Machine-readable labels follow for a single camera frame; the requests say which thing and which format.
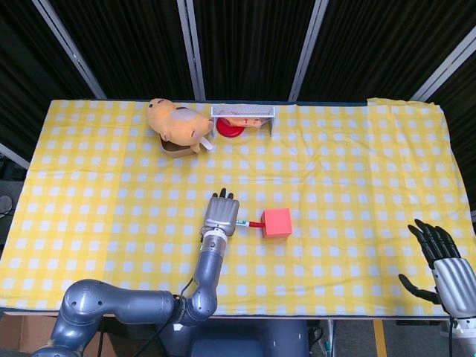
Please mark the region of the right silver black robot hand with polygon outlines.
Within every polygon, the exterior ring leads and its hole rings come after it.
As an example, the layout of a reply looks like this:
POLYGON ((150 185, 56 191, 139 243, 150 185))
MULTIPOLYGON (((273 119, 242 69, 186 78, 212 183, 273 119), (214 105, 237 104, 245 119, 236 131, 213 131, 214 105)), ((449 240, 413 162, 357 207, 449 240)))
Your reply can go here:
POLYGON ((419 219, 415 219, 408 229, 416 237, 431 270, 435 291, 416 287, 404 274, 399 275, 401 284, 413 296, 440 305, 453 318, 473 319, 475 272, 461 256, 449 232, 419 219))

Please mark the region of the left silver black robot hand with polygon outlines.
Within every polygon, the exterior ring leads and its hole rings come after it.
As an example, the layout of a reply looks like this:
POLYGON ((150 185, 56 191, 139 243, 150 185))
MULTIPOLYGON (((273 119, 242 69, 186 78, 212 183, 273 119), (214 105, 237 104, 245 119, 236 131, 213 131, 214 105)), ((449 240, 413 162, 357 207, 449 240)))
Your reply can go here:
POLYGON ((219 193, 213 193, 200 234, 204 236, 206 232, 219 228, 227 237, 231 237, 235 231, 238 211, 239 202, 232 192, 223 187, 219 193))

